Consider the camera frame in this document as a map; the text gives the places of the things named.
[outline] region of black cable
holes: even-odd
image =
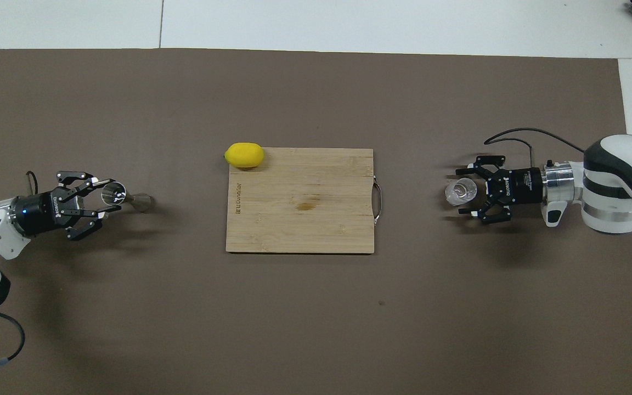
[[[15,325],[16,329],[18,329],[18,332],[21,335],[21,342],[18,343],[18,348],[16,349],[16,351],[11,354],[7,359],[8,360],[12,360],[13,358],[16,358],[16,356],[18,355],[18,353],[21,352],[21,349],[23,348],[23,343],[26,342],[26,334],[23,332],[23,326],[21,326],[20,323],[18,323],[18,321],[11,317],[10,315],[6,315],[4,313],[0,313],[0,317],[9,320],[11,323],[13,323],[13,325]]]
[[[28,189],[31,191],[31,195],[38,195],[38,178],[36,178],[36,174],[28,170],[26,172],[26,176],[28,177]],[[31,188],[31,178],[33,178],[33,185],[35,188]]]
[[[561,142],[569,145],[570,147],[574,148],[575,150],[578,150],[580,153],[584,152],[583,149],[581,149],[580,147],[568,142],[564,138],[559,137],[559,136],[557,136],[557,135],[555,135],[555,134],[553,134],[551,132],[548,132],[547,130],[542,130],[541,128],[534,128],[534,127],[519,127],[519,128],[510,128],[509,130],[504,130],[503,132],[497,133],[497,134],[493,135],[492,137],[487,138],[487,140],[484,140],[484,145],[494,144],[494,143],[498,143],[498,142],[520,142],[520,143],[524,143],[525,145],[528,145],[531,167],[533,167],[535,158],[534,158],[534,155],[533,155],[533,146],[532,145],[530,145],[528,142],[525,142],[525,140],[521,140],[520,138],[515,138],[515,137],[499,138],[499,137],[502,137],[503,135],[508,134],[508,133],[521,132],[521,131],[542,133],[542,134],[547,135],[549,137],[553,137],[553,138],[556,138],[557,140],[560,140]]]

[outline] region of cutting board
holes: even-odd
[[[230,167],[226,251],[374,252],[371,149],[264,150],[258,167]]]

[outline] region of metal handle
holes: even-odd
[[[377,226],[379,216],[382,215],[382,187],[380,187],[377,183],[377,176],[375,175],[372,176],[372,182],[373,187],[377,189],[377,195],[379,195],[379,211],[377,212],[377,215],[374,216],[374,225]]]

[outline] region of white floor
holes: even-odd
[[[628,0],[0,0],[0,48],[249,48],[618,58]]]

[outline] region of metal jigger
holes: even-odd
[[[108,183],[101,191],[101,200],[107,205],[129,203],[139,212],[147,212],[153,207],[153,198],[147,193],[131,195],[120,182]]]

